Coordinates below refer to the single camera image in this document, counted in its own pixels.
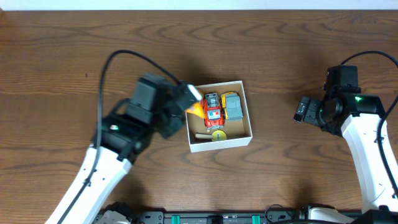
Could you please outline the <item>orange rubber animal toy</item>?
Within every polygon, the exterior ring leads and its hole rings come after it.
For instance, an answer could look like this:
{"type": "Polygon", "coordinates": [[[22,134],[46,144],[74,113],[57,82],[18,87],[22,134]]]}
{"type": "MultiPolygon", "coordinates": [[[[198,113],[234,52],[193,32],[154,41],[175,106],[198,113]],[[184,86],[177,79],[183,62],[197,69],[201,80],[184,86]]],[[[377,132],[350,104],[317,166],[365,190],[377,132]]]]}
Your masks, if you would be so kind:
{"type": "Polygon", "coordinates": [[[185,110],[186,113],[194,114],[195,116],[198,116],[202,119],[206,118],[205,110],[203,109],[203,99],[200,101],[194,103],[189,107],[188,109],[185,110]]]}

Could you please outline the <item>red toy fire truck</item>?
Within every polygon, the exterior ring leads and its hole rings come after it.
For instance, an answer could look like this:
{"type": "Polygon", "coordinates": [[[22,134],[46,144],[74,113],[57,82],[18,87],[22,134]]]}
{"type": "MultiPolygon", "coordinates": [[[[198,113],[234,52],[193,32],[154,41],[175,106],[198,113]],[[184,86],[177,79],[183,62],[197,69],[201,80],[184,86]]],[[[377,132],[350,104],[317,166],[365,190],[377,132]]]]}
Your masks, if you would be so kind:
{"type": "Polygon", "coordinates": [[[224,113],[217,93],[208,93],[204,96],[202,107],[205,113],[207,130],[221,129],[224,126],[224,113]]]}

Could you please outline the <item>cream pellet drum toy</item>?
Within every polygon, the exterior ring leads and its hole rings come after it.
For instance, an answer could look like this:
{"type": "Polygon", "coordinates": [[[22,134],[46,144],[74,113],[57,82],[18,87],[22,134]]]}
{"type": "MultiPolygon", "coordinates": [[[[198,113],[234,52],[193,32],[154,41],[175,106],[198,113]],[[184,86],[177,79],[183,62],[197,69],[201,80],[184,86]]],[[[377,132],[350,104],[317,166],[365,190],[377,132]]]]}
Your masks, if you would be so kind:
{"type": "Polygon", "coordinates": [[[213,131],[211,134],[196,133],[195,137],[197,139],[211,140],[213,142],[227,140],[227,135],[222,130],[213,131]]]}

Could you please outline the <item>yellow grey toy truck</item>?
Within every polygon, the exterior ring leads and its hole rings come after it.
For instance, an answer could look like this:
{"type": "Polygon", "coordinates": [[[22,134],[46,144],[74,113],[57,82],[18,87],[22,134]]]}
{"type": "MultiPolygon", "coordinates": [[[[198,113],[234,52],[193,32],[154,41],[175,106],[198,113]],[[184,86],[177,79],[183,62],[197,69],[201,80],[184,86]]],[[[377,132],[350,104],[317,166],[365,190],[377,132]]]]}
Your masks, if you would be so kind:
{"type": "Polygon", "coordinates": [[[237,121],[243,118],[241,99],[237,92],[231,91],[221,94],[221,105],[226,120],[237,121]]]}

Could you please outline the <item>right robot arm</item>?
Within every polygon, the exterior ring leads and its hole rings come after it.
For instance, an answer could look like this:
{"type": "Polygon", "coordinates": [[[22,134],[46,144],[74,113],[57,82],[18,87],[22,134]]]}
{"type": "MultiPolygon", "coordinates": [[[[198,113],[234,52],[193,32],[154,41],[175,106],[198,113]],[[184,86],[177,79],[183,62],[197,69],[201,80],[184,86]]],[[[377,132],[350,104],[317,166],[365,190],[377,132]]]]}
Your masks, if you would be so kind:
{"type": "Polygon", "coordinates": [[[397,223],[397,162],[389,142],[380,98],[359,93],[303,97],[294,120],[342,137],[358,176],[362,214],[351,218],[334,208],[310,207],[302,223],[397,223]]]}

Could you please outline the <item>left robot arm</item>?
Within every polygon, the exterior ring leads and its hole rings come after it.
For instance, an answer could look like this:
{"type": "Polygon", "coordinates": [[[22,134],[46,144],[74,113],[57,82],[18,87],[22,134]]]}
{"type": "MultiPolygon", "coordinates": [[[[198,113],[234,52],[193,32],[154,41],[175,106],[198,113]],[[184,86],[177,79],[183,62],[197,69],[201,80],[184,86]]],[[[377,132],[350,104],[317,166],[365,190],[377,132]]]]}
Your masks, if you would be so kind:
{"type": "Polygon", "coordinates": [[[101,126],[48,223],[92,223],[115,186],[127,175],[155,132],[164,139],[184,125],[188,96],[134,96],[120,100],[101,126]]]}

